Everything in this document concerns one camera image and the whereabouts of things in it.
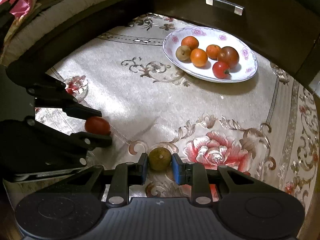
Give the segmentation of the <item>large dark red tomato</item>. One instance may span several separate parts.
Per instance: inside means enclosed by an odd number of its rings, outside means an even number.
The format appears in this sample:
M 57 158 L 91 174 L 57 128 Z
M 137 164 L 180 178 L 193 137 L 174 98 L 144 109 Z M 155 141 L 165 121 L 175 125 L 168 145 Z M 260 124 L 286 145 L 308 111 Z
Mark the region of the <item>large dark red tomato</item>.
M 229 68 L 233 69 L 239 63 L 239 54 L 233 47 L 223 47 L 220 49 L 217 60 L 228 64 Z

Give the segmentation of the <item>tan longan fruit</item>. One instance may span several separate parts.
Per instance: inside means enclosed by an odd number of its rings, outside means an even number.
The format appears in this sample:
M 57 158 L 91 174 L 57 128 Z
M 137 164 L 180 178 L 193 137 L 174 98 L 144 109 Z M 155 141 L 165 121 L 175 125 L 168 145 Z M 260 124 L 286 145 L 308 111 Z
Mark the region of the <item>tan longan fruit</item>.
M 175 55 L 179 61 L 189 61 L 191 49 L 189 46 L 186 45 L 179 46 L 176 50 Z
M 148 156 L 149 167 L 155 171 L 164 171 L 171 163 L 171 152 L 164 148 L 159 147 L 153 149 Z

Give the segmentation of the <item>white floral ceramic plate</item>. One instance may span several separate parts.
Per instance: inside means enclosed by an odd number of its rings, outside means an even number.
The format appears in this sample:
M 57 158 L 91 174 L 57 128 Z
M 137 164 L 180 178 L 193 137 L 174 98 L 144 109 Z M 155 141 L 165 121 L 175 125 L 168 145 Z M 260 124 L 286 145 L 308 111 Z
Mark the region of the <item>white floral ceramic plate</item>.
M 229 46 L 239 54 L 239 63 L 231 70 L 230 77 L 226 79 L 217 78 L 212 70 L 216 62 L 209 59 L 202 68 L 195 67 L 191 61 L 179 61 L 176 57 L 176 50 L 181 45 L 183 38 L 193 36 L 199 41 L 199 48 L 205 50 L 208 45 L 215 44 L 221 48 Z M 187 74 L 201 80 L 215 83 L 237 83 L 252 78 L 258 70 L 258 61 L 247 44 L 237 37 L 218 29 L 209 27 L 184 27 L 169 33 L 163 40 L 163 53 L 169 61 Z

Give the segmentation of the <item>floral beige tablecloth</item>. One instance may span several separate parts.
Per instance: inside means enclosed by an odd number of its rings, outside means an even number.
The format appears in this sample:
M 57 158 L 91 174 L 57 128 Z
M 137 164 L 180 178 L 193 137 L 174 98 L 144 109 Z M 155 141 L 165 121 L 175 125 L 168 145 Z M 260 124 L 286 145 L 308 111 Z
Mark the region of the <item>floral beige tablecloth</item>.
M 206 168 L 248 172 L 310 206 L 319 159 L 312 94 L 248 46 L 239 54 L 252 78 L 199 80 L 164 55 L 164 38 L 183 21 L 147 14 L 94 38 L 49 70 L 111 125 L 113 145 L 90 153 L 113 168 L 164 147 Z

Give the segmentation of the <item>dark wooden drawer cabinet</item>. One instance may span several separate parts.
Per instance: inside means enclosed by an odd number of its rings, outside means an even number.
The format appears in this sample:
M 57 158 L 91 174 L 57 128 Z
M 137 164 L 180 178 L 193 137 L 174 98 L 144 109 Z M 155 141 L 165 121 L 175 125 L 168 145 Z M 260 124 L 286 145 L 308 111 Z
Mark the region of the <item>dark wooden drawer cabinet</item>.
M 319 0 L 226 0 L 242 16 L 206 0 L 144 0 L 154 12 L 228 32 L 308 85 L 319 72 Z

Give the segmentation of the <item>folded blankets pile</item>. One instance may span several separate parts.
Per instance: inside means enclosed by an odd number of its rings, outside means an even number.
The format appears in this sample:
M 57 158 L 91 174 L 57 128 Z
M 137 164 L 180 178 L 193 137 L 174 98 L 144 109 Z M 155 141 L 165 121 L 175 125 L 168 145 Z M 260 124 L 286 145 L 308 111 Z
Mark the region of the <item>folded blankets pile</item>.
M 20 29 L 10 39 L 1 56 L 8 66 L 31 48 L 44 35 L 91 6 L 108 0 L 42 0 Z

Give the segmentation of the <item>orange tangerine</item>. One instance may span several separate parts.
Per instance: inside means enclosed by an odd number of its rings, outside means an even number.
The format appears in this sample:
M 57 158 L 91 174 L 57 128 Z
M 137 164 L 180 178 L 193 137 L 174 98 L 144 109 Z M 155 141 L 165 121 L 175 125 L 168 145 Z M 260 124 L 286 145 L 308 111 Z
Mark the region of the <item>orange tangerine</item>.
M 199 48 L 192 50 L 190 60 L 195 67 L 204 67 L 208 61 L 207 53 Z
M 206 48 L 206 53 L 210 59 L 217 60 L 217 56 L 219 55 L 220 50 L 221 50 L 220 46 L 211 44 Z
M 193 36 L 187 36 L 181 41 L 182 46 L 188 46 L 191 50 L 199 47 L 199 41 Z

